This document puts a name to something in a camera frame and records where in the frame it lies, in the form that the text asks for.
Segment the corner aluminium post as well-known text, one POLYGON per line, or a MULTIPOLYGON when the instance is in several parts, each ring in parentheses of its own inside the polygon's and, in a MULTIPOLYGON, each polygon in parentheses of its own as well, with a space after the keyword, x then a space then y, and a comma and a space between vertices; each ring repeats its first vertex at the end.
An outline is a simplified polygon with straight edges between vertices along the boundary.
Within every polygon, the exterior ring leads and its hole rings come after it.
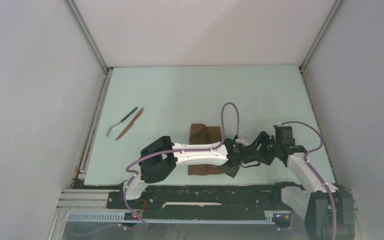
POLYGON ((96 41, 94 40, 94 37, 93 37, 91 31, 89 30, 89 27, 88 27, 84 17, 82 16, 80 10, 79 10, 78 5, 76 4, 76 1, 75 0, 64 0, 63 2, 65 3, 68 11, 70 12, 70 14, 71 14, 73 20, 75 21, 78 29, 80 30, 80 33, 82 34, 86 44, 90 48, 93 56, 97 60, 100 68, 102 69, 104 74, 107 74, 109 72, 110 68, 108 67, 107 63, 105 62, 104 57, 103 57, 101 51, 99 50, 99 47, 98 47, 96 41))
POLYGON ((309 50, 307 51, 301 65, 300 70, 303 72, 307 68, 308 64, 310 63, 314 53, 318 49, 319 44, 321 43, 323 37, 327 33, 332 21, 335 19, 336 15, 338 14, 340 8, 342 7, 344 0, 335 0, 332 7, 330 8, 325 20, 323 21, 318 33, 316 34, 309 50))

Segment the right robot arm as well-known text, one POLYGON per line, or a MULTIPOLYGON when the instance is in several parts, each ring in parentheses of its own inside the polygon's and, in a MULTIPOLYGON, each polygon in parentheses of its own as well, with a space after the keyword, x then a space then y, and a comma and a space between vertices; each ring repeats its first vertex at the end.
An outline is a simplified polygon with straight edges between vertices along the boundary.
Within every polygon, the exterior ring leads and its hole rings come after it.
POLYGON ((277 209, 286 206, 304 221, 310 240, 353 240, 356 236, 351 193, 330 183, 312 164, 307 150, 297 145, 291 126, 275 125, 275 134, 262 131, 252 142, 259 162, 271 165, 279 159, 296 176, 302 188, 286 186, 271 194, 277 209))

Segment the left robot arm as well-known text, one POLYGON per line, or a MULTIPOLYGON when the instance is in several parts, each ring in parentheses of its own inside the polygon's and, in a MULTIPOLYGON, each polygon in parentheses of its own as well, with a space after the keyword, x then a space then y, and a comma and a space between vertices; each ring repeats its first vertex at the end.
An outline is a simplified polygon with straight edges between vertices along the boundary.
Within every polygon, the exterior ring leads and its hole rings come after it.
POLYGON ((181 144, 162 136, 141 151, 141 157, 126 167, 133 176, 123 184, 118 201, 125 208, 136 206, 142 192, 150 185, 164 181, 180 166, 213 165, 231 178, 243 164, 261 163, 254 145, 243 145, 226 138, 210 144, 181 144))

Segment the brown cloth napkin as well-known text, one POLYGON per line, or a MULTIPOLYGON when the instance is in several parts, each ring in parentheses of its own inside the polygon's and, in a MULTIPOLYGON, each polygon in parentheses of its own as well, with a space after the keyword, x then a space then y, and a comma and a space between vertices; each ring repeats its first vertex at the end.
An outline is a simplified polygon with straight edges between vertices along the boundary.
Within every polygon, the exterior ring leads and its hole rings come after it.
MULTIPOLYGON (((206 126, 202 123, 193 123, 190 126, 189 144, 205 145, 221 141, 220 126, 206 126)), ((222 170, 211 164, 189 165, 189 176, 221 175, 222 170)))

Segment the brown wooden knife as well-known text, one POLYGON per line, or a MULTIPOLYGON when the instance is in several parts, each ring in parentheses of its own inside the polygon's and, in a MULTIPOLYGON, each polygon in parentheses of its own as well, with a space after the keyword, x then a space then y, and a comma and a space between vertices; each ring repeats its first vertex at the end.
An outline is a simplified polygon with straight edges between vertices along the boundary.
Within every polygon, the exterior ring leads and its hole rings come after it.
POLYGON ((123 129, 123 131, 117 136, 117 138, 115 139, 116 141, 122 138, 131 129, 131 127, 134 125, 135 121, 141 116, 143 111, 144 108, 142 107, 138 111, 138 113, 133 117, 133 119, 127 124, 127 126, 123 129))

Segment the right corner aluminium post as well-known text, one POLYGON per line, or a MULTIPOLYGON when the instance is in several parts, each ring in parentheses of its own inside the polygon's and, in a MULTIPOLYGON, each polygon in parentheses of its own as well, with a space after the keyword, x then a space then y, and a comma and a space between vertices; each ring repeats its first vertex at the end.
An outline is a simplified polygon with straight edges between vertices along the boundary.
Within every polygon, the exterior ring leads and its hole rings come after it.
POLYGON ((336 15, 338 14, 340 8, 342 7, 344 0, 335 0, 332 7, 330 8, 325 20, 323 21, 318 33, 316 34, 309 50, 307 51, 301 65, 300 70, 303 72, 307 68, 308 64, 310 63, 314 53, 318 49, 319 44, 321 43, 323 37, 327 33, 332 21, 335 19, 336 15))

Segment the aluminium frame rail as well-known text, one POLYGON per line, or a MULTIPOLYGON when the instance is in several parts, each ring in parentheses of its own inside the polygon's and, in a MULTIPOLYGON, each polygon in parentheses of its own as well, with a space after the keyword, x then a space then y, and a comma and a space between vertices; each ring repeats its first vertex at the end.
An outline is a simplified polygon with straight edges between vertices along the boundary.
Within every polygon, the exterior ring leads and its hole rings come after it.
POLYGON ((58 206, 62 208, 100 208, 132 210, 162 214, 175 206, 212 207, 233 209, 246 213, 270 211, 332 210, 327 194, 317 193, 303 204, 294 204, 281 197, 281 190, 274 186, 150 186, 141 197, 125 200, 122 191, 98 191, 96 189, 68 189, 61 193, 58 206))

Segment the left corner aluminium post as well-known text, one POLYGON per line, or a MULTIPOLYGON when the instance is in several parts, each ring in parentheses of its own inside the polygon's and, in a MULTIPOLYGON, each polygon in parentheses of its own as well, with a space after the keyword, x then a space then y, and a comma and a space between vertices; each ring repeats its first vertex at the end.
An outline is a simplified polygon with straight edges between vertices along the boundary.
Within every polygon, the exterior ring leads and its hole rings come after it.
POLYGON ((70 12, 70 14, 71 14, 73 20, 75 21, 78 29, 80 30, 80 33, 82 34, 86 44, 90 48, 93 56, 97 60, 100 68, 102 69, 104 74, 107 74, 109 72, 110 68, 108 67, 107 63, 105 62, 104 57, 103 57, 101 51, 99 50, 99 47, 98 47, 96 41, 94 40, 94 37, 93 37, 91 31, 89 30, 89 27, 88 27, 84 17, 82 16, 80 10, 79 10, 78 5, 76 4, 76 1, 75 0, 64 0, 63 2, 65 3, 68 11, 70 12))

